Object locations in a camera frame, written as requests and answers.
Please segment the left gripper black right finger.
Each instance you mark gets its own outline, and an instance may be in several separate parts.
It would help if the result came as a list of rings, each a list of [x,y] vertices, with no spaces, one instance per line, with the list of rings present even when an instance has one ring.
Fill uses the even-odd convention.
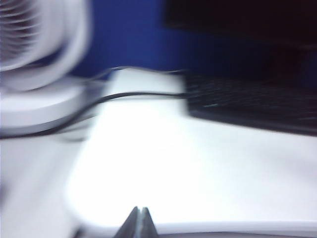
[[[141,212],[141,219],[138,229],[139,238],[158,238],[156,227],[152,220],[151,214],[147,207],[144,207]]]

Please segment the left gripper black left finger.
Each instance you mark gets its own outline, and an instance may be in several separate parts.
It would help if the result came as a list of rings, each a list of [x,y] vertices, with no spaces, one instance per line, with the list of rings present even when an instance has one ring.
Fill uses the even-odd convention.
[[[137,222],[139,217],[139,208],[136,206],[132,209],[123,225],[115,234],[115,238],[133,238],[137,229]]]

